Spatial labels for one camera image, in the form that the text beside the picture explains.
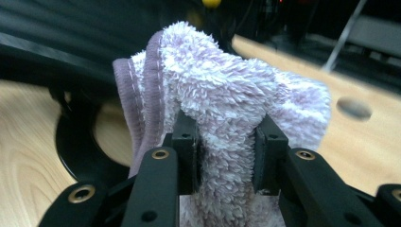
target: wooden surface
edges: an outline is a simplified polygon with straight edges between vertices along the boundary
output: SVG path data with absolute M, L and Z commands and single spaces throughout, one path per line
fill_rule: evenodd
M 324 81 L 333 97 L 333 116 L 319 152 L 350 185 L 374 194 L 382 183 L 401 183 L 401 98 L 318 68 L 258 44 L 235 38 L 238 53 Z M 338 112 L 351 96 L 368 103 L 371 119 L 357 121 Z M 55 151 L 58 104 L 45 88 L 0 80 L 0 226 L 36 226 L 51 202 L 74 180 Z M 131 140 L 121 109 L 107 105 L 96 137 L 106 153 L 130 162 Z

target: yellow object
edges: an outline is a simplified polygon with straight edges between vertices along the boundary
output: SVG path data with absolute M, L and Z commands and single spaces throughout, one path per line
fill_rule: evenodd
M 221 3 L 221 0 L 201 0 L 201 1 L 205 7 L 212 9 L 217 8 Z

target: brass screw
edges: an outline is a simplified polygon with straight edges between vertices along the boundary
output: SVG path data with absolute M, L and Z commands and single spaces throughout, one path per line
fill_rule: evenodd
M 165 159 L 168 157 L 170 153 L 165 150 L 165 149 L 159 149 L 156 151 L 153 151 L 153 153 L 151 154 L 151 157 L 154 159 Z
M 396 200 L 401 201 L 401 189 L 394 189 L 392 191 L 392 195 L 395 197 Z
M 304 159 L 304 160 L 308 160 L 308 161 L 312 161 L 316 158 L 316 156 L 307 150 L 298 150 L 295 153 L 299 158 Z
M 68 200 L 71 203 L 81 203 L 92 198 L 95 192 L 96 189 L 93 185 L 86 184 L 72 191 L 68 196 Z

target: white fluffy fabric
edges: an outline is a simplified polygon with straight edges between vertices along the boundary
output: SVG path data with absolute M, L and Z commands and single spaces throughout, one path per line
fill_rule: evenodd
M 187 23 L 166 28 L 149 45 L 158 46 L 157 58 L 147 50 L 131 61 L 140 96 L 146 90 L 162 92 L 163 133 L 154 146 L 172 131 L 181 109 L 197 121 L 206 150 L 200 192 L 180 199 L 181 226 L 284 226 L 278 198 L 253 193 L 254 129 L 269 114 L 292 148 L 317 149 L 330 117 L 326 86 L 224 53 L 211 36 Z M 147 63 L 161 69 L 162 89 L 147 86 L 147 72 L 152 72 Z M 150 107 L 141 100 L 146 111 Z M 134 153 L 133 165 L 139 166 L 143 153 Z

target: towel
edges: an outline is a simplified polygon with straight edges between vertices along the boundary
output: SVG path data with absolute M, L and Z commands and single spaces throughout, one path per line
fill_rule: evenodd
M 130 176 L 172 132 L 179 110 L 197 121 L 201 184 L 180 197 L 181 226 L 285 225 L 278 197 L 253 193 L 254 130 L 268 114 L 292 148 L 316 150 L 330 118 L 324 84 L 224 53 L 185 22 L 157 32 L 145 51 L 113 68 L 132 136 Z

